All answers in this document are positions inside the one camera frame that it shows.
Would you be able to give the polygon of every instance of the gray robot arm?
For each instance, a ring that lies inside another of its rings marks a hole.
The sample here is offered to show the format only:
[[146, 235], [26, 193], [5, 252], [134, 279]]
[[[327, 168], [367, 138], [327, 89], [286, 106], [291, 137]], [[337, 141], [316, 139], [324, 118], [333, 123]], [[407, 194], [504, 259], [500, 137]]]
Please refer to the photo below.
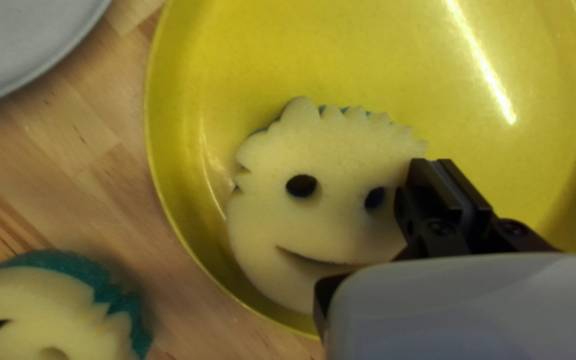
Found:
[[394, 206], [394, 262], [316, 285], [328, 360], [576, 359], [576, 255], [499, 219], [450, 160], [412, 160]]

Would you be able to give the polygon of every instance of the green sponge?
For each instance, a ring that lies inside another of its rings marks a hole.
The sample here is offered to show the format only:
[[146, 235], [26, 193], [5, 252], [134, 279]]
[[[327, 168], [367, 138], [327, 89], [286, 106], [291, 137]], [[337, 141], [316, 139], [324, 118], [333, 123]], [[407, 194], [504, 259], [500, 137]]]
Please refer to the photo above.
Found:
[[146, 358], [152, 338], [143, 326], [141, 298], [137, 293], [122, 294], [122, 287], [110, 284], [110, 271], [91, 259], [71, 251], [36, 250], [18, 255], [0, 264], [0, 269], [15, 266], [43, 268], [72, 276], [94, 289], [94, 301], [108, 303], [108, 315], [125, 311], [131, 319], [132, 349], [141, 360]]

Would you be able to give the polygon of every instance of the yellow sponge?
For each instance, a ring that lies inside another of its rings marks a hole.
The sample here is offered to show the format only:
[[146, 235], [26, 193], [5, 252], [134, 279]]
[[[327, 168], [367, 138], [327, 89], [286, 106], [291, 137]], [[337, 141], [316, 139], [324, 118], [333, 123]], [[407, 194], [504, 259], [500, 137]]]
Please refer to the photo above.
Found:
[[150, 347], [131, 294], [75, 253], [40, 250], [0, 265], [0, 359], [140, 360]]
[[394, 193], [425, 150], [386, 113], [293, 99], [236, 154], [242, 170], [227, 225], [240, 266], [270, 299], [311, 312], [316, 280], [388, 261], [404, 247]]

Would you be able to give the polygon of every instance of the wooden table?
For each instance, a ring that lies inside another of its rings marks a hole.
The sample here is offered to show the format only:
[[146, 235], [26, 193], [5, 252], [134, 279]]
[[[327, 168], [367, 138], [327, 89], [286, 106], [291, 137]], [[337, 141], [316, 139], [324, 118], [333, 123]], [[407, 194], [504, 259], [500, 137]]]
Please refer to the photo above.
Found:
[[148, 359], [323, 358], [221, 292], [172, 232], [146, 159], [141, 92], [163, 0], [115, 0], [64, 61], [0, 99], [0, 262], [75, 250], [132, 279]]

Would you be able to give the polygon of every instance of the yellow plate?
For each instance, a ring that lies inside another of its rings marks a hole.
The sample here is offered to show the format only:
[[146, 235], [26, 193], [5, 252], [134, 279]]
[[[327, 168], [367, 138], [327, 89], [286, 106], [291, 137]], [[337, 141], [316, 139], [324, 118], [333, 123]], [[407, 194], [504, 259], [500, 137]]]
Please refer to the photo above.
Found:
[[316, 338], [245, 278], [223, 214], [236, 148], [297, 95], [388, 111], [500, 216], [576, 252], [576, 1], [169, 2], [145, 93], [164, 209], [224, 291]]

